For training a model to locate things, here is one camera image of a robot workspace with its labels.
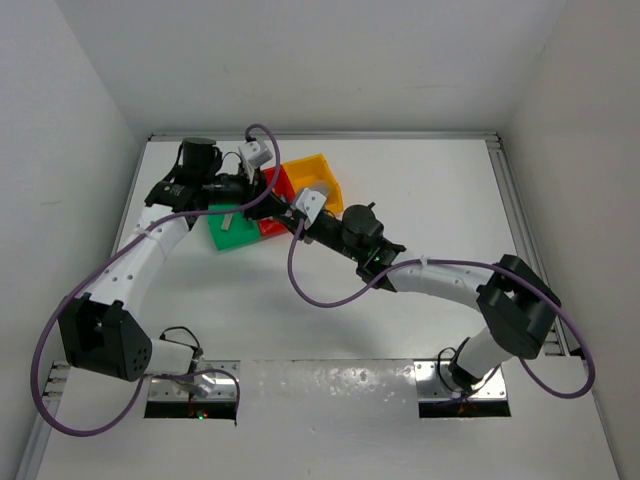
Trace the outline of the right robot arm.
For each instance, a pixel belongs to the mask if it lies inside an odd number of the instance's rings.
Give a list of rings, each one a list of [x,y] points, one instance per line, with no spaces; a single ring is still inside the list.
[[[326,210],[311,225],[300,212],[279,215],[296,241],[317,242],[356,264],[367,289],[421,293],[448,300],[482,316],[485,326],[462,341],[449,362],[449,382],[469,392],[491,370],[512,359],[536,358],[561,302],[518,256],[488,265],[417,258],[384,236],[372,206],[353,205],[336,218]]]

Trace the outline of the round tape roll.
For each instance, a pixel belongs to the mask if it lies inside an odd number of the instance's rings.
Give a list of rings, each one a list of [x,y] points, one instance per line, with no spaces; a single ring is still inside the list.
[[[324,197],[328,198],[331,192],[331,185],[323,180],[318,180],[310,186],[310,189],[319,192]]]

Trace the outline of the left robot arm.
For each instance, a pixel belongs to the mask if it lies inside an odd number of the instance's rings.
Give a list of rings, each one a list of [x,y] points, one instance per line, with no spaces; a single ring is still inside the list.
[[[230,214],[255,214],[278,202],[273,178],[260,168],[277,147],[246,137],[237,152],[237,174],[221,173],[215,141],[182,140],[168,174],[151,189],[126,245],[115,260],[64,306],[58,325],[67,361],[74,367],[125,381],[145,375],[182,376],[194,368],[197,348],[154,340],[139,318],[144,295],[171,251],[209,206]]]

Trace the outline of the grey eraser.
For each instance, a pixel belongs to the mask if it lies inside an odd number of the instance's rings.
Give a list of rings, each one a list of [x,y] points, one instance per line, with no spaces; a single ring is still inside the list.
[[[224,215],[224,217],[223,217],[223,219],[221,221],[221,224],[220,224],[220,230],[221,231],[227,232],[227,231],[230,230],[232,222],[233,222],[233,217],[234,217],[234,215],[232,213],[228,213],[228,214]]]

